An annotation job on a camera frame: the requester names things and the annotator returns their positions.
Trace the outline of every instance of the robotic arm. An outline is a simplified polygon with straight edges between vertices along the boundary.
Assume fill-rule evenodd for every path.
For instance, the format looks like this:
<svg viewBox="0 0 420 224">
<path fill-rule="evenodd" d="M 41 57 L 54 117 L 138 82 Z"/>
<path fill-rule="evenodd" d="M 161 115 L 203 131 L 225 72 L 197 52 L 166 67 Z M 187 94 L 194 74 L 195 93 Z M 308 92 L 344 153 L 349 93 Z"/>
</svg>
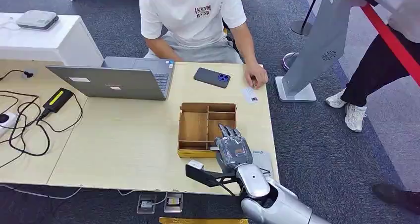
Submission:
<svg viewBox="0 0 420 224">
<path fill-rule="evenodd" d="M 223 173 L 187 164 L 187 177 L 208 187 L 222 186 L 232 195 L 224 185 L 237 182 L 241 187 L 244 214 L 260 224 L 329 224 L 313 214 L 312 209 L 299 201 L 292 191 L 264 176 L 261 169 L 253 164 L 247 141 L 237 129 L 222 124 L 219 128 L 223 137 L 217 137 L 214 143 L 220 150 L 216 158 Z"/>
</svg>

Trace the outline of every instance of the laptop keyboard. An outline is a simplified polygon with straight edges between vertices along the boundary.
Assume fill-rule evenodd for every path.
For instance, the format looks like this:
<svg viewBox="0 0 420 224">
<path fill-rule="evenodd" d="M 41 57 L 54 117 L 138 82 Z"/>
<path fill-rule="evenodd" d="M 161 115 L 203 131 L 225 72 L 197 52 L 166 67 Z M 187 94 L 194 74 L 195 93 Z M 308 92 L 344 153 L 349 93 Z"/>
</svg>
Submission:
<svg viewBox="0 0 420 224">
<path fill-rule="evenodd" d="M 153 76 L 155 77 L 160 90 L 164 92 L 168 83 L 169 74 L 153 74 Z"/>
</svg>

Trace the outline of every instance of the laptop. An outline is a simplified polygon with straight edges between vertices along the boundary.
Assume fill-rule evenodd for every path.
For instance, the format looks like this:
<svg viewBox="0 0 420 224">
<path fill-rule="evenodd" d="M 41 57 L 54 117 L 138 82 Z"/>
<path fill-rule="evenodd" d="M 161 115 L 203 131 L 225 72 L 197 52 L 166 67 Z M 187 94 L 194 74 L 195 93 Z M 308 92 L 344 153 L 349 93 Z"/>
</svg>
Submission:
<svg viewBox="0 0 420 224">
<path fill-rule="evenodd" d="M 166 100 L 174 66 L 168 59 L 108 56 L 101 67 L 46 68 L 89 97 Z"/>
</svg>

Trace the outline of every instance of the robot finger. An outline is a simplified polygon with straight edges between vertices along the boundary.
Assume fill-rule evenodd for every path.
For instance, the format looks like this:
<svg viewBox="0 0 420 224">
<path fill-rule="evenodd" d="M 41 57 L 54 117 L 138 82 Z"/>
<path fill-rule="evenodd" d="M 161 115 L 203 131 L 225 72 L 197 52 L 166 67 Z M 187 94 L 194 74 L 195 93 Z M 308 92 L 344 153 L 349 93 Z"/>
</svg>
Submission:
<svg viewBox="0 0 420 224">
<path fill-rule="evenodd" d="M 235 132 L 235 135 L 236 136 L 241 136 L 241 133 L 239 132 L 239 130 L 238 129 L 233 129 L 233 132 Z"/>
<path fill-rule="evenodd" d="M 219 126 L 220 131 L 222 132 L 223 137 L 229 136 L 226 128 L 224 127 L 222 123 L 219 123 L 218 126 Z"/>
<path fill-rule="evenodd" d="M 235 132 L 233 131 L 233 129 L 232 128 L 230 128 L 230 126 L 224 126 L 225 128 L 226 128 L 226 130 L 227 130 L 227 134 L 229 135 L 229 136 L 234 136 L 235 135 Z"/>
</svg>

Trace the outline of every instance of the red rope barrier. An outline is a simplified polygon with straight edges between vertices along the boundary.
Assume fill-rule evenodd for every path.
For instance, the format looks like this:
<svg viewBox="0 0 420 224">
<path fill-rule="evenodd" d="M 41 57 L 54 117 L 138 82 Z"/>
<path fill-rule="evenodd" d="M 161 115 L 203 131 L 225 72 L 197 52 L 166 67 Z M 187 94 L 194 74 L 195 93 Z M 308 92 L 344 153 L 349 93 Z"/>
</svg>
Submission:
<svg viewBox="0 0 420 224">
<path fill-rule="evenodd" d="M 417 61 L 405 49 L 403 44 L 401 44 L 401 42 L 394 35 L 394 33 L 392 33 L 388 26 L 386 26 L 386 24 L 382 21 L 382 19 L 370 6 L 370 4 L 366 4 L 365 6 L 361 6 L 360 8 L 362 8 L 366 17 L 370 20 L 372 25 L 379 32 L 381 37 L 384 39 L 385 43 L 392 50 L 394 55 L 398 58 L 398 60 L 401 62 L 401 64 L 404 66 L 407 72 L 420 86 L 420 65 L 417 63 Z"/>
</svg>

